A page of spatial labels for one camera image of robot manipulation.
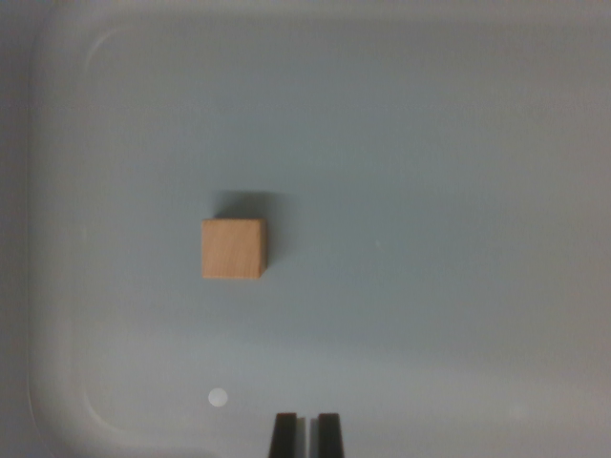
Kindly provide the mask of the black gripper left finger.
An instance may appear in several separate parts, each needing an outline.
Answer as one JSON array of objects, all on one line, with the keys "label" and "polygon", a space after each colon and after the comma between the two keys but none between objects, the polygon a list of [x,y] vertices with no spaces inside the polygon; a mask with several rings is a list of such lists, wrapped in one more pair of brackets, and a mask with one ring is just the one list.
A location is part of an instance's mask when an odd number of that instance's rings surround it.
[{"label": "black gripper left finger", "polygon": [[269,458],[306,457],[306,419],[297,413],[278,413],[270,441]]}]

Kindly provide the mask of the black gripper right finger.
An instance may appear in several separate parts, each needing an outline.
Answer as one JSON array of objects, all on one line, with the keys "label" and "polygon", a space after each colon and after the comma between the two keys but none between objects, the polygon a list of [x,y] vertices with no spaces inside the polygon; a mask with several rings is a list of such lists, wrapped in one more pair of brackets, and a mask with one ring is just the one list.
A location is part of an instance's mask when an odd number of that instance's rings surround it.
[{"label": "black gripper right finger", "polygon": [[321,413],[310,420],[309,457],[345,457],[341,418],[338,413]]}]

